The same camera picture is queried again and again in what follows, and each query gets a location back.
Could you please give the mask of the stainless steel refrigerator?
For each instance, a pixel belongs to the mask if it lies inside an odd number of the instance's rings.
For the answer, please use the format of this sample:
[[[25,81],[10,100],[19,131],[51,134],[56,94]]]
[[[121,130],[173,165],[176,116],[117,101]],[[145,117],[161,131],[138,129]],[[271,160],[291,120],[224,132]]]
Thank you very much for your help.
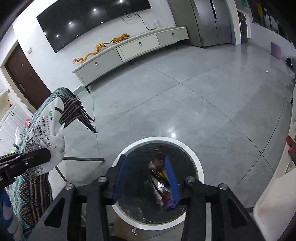
[[[226,1],[170,0],[168,4],[175,24],[187,28],[190,45],[205,48],[232,42]]]

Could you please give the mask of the white router on cabinet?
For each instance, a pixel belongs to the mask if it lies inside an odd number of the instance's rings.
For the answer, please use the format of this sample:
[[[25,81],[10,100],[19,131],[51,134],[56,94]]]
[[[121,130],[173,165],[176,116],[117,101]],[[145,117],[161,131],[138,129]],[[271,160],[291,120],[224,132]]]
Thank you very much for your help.
[[[160,24],[159,20],[155,20],[154,23],[155,23],[156,28],[161,27],[161,24]]]

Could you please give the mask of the purple box on floor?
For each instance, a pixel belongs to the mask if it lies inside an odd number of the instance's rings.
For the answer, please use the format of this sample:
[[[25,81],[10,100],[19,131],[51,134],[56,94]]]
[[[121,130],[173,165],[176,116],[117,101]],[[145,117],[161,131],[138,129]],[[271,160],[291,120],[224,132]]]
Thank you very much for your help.
[[[281,59],[281,47],[274,42],[271,42],[270,53],[277,59]]]

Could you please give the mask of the white printed plastic bag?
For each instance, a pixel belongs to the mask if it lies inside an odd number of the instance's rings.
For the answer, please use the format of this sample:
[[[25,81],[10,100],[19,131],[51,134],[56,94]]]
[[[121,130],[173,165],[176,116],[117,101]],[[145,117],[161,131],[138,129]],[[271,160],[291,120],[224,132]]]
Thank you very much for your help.
[[[44,164],[38,164],[30,168],[30,177],[49,173],[63,159],[65,154],[65,140],[63,136],[64,125],[61,123],[64,104],[60,97],[43,103],[43,105],[32,116],[32,125],[23,132],[23,142],[20,150],[24,153],[47,148],[51,159]]]

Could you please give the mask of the white round trash bin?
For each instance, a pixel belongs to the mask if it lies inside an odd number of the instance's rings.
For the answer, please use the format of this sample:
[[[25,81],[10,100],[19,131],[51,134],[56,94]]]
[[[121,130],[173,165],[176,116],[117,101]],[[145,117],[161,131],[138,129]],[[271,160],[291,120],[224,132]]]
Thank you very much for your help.
[[[120,154],[116,157],[116,159],[114,160],[114,162],[112,164],[112,167],[115,167],[117,165],[121,155],[129,154],[131,151],[133,151],[134,149],[136,149],[140,146],[143,146],[146,144],[152,144],[152,143],[171,144],[171,145],[178,147],[182,151],[184,151],[190,157],[191,162],[193,163],[193,166],[195,168],[195,172],[197,175],[197,179],[204,184],[203,168],[202,168],[202,165],[201,165],[198,157],[196,156],[196,154],[186,144],[180,142],[179,140],[176,140],[174,138],[169,138],[169,137],[148,137],[148,138],[143,138],[141,140],[138,140],[138,141],[130,144],[128,147],[126,147],[124,150],[122,150],[120,152]],[[167,230],[167,229],[172,228],[176,225],[179,225],[180,223],[185,221],[185,216],[186,216],[186,211],[185,211],[181,216],[179,216],[178,218],[176,218],[170,222],[153,225],[153,224],[145,224],[145,223],[141,223],[139,221],[133,220],[131,217],[129,217],[127,214],[125,214],[121,210],[121,208],[119,207],[119,205],[117,203],[112,205],[112,208],[115,211],[115,213],[123,221],[125,221],[129,225],[139,228],[141,230],[148,230],[148,231]]]

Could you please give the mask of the brown entrance door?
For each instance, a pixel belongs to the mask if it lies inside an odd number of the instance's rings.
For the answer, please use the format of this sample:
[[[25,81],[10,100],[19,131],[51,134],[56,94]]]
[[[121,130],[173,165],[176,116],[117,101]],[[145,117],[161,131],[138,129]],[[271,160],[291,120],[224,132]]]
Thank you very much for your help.
[[[20,44],[16,45],[4,66],[20,92],[35,109],[52,94],[27,60]]]

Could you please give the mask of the golden dragon ornament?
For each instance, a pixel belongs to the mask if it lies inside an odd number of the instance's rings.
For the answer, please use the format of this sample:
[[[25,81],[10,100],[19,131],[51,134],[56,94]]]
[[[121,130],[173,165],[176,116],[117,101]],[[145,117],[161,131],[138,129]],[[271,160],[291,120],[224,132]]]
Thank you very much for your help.
[[[99,44],[95,44],[95,51],[94,52],[90,52],[88,54],[85,55],[84,58],[75,58],[73,59],[72,63],[84,63],[89,56],[93,56],[93,55],[97,55],[98,53],[100,53],[101,49],[106,48],[106,45],[111,44],[111,42],[104,42],[104,43],[99,43]]]

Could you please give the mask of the golden tiger ornament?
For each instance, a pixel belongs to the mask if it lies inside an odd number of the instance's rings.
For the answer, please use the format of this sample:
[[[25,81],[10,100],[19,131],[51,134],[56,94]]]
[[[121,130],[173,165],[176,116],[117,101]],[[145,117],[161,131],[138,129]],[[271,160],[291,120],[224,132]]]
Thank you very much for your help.
[[[112,43],[114,43],[114,44],[118,44],[118,43],[120,43],[120,42],[122,42],[122,41],[124,41],[124,40],[129,39],[129,38],[130,38],[130,35],[127,34],[127,33],[124,33],[124,34],[122,34],[121,36],[112,39]]]

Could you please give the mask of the washing machine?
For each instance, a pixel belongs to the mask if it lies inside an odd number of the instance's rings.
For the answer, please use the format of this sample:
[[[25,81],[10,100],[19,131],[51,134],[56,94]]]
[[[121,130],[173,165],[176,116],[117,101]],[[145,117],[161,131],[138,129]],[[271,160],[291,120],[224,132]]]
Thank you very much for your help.
[[[241,34],[241,43],[247,43],[248,42],[248,29],[247,29],[247,22],[246,17],[243,13],[238,12],[239,17],[239,25],[240,25],[240,34]]]

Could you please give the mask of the zigzag knitted table cloth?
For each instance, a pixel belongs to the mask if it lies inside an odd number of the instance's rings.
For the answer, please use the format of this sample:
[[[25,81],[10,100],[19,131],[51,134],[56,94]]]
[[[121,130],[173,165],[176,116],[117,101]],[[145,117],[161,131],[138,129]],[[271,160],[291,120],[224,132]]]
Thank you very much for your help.
[[[71,90],[66,87],[60,87],[44,102],[47,103],[55,97],[60,97],[64,104],[61,117],[61,123],[64,125],[64,129],[74,120],[79,120],[93,133],[96,132],[93,125],[93,118],[86,112],[80,99]],[[25,127],[16,136],[16,146],[19,151],[21,151],[20,147],[23,142],[23,132],[30,128],[31,125],[32,121],[30,119],[30,125]],[[16,178],[15,183],[7,188],[7,192],[12,203],[14,214],[23,229],[21,235],[22,240],[26,240],[53,200],[52,189],[49,183],[49,173],[30,177],[27,170]]]

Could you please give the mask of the large wall television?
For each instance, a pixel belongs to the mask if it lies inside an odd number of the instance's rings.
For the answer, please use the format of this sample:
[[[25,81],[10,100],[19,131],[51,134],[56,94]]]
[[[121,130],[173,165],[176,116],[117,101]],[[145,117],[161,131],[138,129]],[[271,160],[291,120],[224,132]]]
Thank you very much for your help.
[[[149,1],[59,0],[37,16],[55,53],[93,28],[121,16],[150,9]]]

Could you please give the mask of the white sofa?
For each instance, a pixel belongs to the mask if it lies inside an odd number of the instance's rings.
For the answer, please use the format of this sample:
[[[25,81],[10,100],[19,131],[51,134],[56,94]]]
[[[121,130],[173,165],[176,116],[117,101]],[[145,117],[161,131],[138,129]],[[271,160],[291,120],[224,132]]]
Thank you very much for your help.
[[[253,210],[254,220],[265,240],[285,240],[295,229],[295,87],[287,85],[283,109],[263,157],[273,176]]]

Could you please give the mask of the trash pile in bin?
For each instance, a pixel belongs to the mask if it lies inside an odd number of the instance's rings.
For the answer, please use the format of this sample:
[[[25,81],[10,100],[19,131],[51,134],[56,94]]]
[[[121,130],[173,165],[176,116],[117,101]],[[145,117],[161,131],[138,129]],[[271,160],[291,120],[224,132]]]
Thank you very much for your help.
[[[179,185],[168,156],[149,163],[149,181],[157,204],[165,210],[175,209],[180,201]]]

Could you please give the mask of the white tv cabinet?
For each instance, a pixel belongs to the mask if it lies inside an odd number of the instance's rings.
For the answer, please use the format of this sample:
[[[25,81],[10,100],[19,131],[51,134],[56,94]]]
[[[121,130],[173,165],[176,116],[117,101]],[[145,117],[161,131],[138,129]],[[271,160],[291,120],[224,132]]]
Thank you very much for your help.
[[[93,81],[124,63],[188,38],[186,27],[171,26],[147,31],[107,47],[72,72],[82,86],[88,88]]]

